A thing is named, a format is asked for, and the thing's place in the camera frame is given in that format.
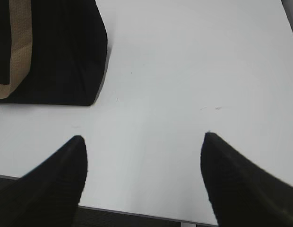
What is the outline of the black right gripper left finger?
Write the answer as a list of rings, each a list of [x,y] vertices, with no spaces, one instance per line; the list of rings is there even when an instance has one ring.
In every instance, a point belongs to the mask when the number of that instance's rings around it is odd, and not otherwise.
[[[87,172],[85,140],[74,136],[23,177],[0,177],[0,227],[72,226]]]

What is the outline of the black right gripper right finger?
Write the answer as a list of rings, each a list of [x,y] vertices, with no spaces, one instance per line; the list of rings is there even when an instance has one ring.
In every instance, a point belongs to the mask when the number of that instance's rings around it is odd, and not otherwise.
[[[293,227],[293,187],[213,132],[205,134],[200,168],[220,227]]]

